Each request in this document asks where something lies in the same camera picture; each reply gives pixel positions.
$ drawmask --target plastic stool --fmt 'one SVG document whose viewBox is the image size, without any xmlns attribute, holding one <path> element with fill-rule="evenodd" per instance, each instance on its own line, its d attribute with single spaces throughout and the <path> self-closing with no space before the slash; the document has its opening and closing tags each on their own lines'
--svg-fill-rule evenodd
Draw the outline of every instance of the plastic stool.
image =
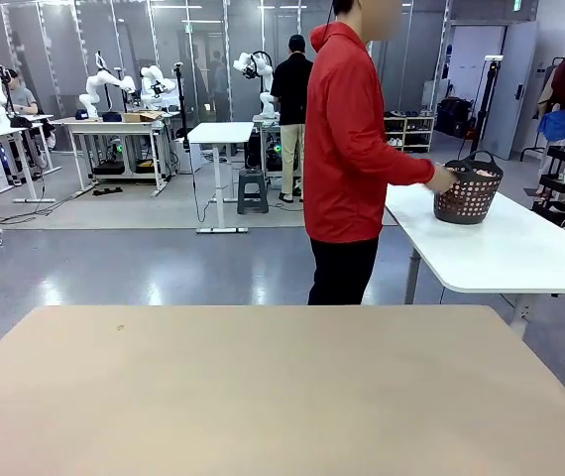
<svg viewBox="0 0 565 476">
<path fill-rule="evenodd" d="M 255 183 L 259 186 L 258 193 L 246 193 L 245 185 Z M 259 208 L 261 213 L 269 213 L 270 206 L 267 203 L 267 187 L 263 171 L 241 170 L 239 172 L 239 202 L 237 212 L 244 215 L 247 208 Z"/>
</svg>

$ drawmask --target red hood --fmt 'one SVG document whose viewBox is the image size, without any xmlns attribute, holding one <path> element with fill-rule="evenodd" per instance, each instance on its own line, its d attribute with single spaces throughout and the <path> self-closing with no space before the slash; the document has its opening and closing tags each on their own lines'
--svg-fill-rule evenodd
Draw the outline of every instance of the red hood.
<svg viewBox="0 0 565 476">
<path fill-rule="evenodd" d="M 322 47 L 326 45 L 326 42 L 329 41 L 329 38 L 336 35 L 342 35 L 362 47 L 364 50 L 366 49 L 364 43 L 362 43 L 362 40 L 358 37 L 358 34 L 355 33 L 351 27 L 341 22 L 329 23 L 328 25 L 322 25 L 314 29 L 311 32 L 311 45 L 316 52 L 319 52 Z"/>
</svg>

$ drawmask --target red jacket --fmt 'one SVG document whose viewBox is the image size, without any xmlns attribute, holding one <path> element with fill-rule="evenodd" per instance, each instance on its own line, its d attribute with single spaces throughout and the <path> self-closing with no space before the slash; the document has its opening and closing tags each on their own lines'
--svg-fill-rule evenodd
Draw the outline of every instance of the red jacket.
<svg viewBox="0 0 565 476">
<path fill-rule="evenodd" d="M 307 95 L 306 230 L 327 243 L 374 239 L 382 231 L 387 184 L 428 182 L 434 166 L 387 144 L 382 87 L 353 30 L 338 22 L 318 27 L 311 44 L 318 55 Z"/>
</svg>

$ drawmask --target brown plastic basket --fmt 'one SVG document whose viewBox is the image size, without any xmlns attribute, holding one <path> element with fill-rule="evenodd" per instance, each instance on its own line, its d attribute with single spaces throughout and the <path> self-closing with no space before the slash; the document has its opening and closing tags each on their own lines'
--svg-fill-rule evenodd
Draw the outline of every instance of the brown plastic basket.
<svg viewBox="0 0 565 476">
<path fill-rule="evenodd" d="M 490 161 L 474 160 L 478 154 L 488 154 Z M 458 181 L 445 193 L 434 195 L 434 216 L 457 225 L 481 223 L 503 179 L 503 171 L 494 162 L 494 156 L 477 151 L 461 161 L 448 162 L 445 167 L 456 171 Z M 480 176 L 477 171 L 488 172 L 493 177 Z"/>
</svg>

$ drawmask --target glass wall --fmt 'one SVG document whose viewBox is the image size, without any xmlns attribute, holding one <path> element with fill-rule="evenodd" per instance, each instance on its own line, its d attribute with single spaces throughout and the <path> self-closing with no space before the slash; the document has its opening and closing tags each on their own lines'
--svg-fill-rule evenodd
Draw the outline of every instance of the glass wall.
<svg viewBox="0 0 565 476">
<path fill-rule="evenodd" d="M 442 9 L 428 2 L 417 10 L 417 1 L 404 3 L 397 38 L 373 44 L 387 109 L 417 109 L 423 83 L 434 76 Z M 233 62 L 241 53 L 265 51 L 276 67 L 298 33 L 314 60 L 310 33 L 327 22 L 330 7 L 331 0 L 0 1 L 0 64 L 18 68 L 42 109 L 58 117 L 79 107 L 86 77 L 97 71 L 97 52 L 111 72 L 130 74 L 138 88 L 141 67 L 157 64 L 174 77 L 174 65 L 182 63 L 190 126 L 247 121 L 261 111 L 261 85 Z M 104 89 L 98 93 L 104 112 Z M 113 109 L 122 109 L 121 93 L 109 88 L 109 95 Z"/>
</svg>

